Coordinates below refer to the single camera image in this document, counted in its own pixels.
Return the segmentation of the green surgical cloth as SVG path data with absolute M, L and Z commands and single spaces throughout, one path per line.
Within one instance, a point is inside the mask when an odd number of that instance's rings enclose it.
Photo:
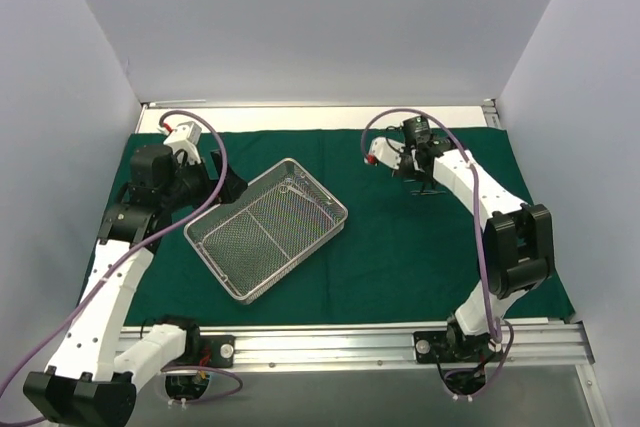
M 344 229 L 251 304 L 231 298 L 181 231 L 165 236 L 126 322 L 182 315 L 204 326 L 442 321 L 479 279 L 472 218 L 449 194 L 418 196 L 366 165 L 357 130 L 204 135 L 251 180 L 284 158 L 305 167 L 348 209 Z

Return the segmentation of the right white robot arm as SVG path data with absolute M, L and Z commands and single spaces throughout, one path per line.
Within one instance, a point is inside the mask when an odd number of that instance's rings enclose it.
M 393 173 L 446 188 L 472 214 L 480 280 L 443 337 L 447 353 L 464 360 L 482 336 L 499 343 L 511 306 L 555 273 L 552 216 L 507 191 L 460 142 L 435 135 L 426 117 L 403 121 L 401 131 L 403 143 L 384 143 Z

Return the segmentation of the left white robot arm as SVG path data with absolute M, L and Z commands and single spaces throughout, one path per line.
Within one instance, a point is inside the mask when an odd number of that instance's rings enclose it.
M 131 157 L 130 178 L 107 208 L 81 299 L 65 320 L 61 344 L 41 371 L 28 373 L 23 393 L 49 422 L 124 426 L 139 391 L 165 368 L 204 369 L 196 321 L 165 315 L 132 347 L 116 351 L 134 294 L 161 240 L 178 227 L 175 212 L 200 214 L 236 201 L 247 188 L 225 148 L 212 151 L 211 178 L 191 141 L 144 145 Z

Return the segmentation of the surgical scissors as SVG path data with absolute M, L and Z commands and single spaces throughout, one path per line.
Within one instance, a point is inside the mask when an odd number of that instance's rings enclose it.
M 332 198 L 327 197 L 323 192 L 316 192 L 312 189 L 301 187 L 295 183 L 281 183 L 278 185 L 278 191 L 282 194 L 295 194 L 314 204 L 331 205 L 333 203 Z

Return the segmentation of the metal mesh instrument tray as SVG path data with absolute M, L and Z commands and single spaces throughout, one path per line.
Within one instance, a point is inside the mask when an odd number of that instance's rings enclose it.
M 281 183 L 323 192 L 314 204 L 278 191 Z M 249 305 L 335 237 L 348 209 L 299 162 L 284 158 L 249 182 L 234 203 L 219 204 L 184 227 L 184 237 L 236 302 Z

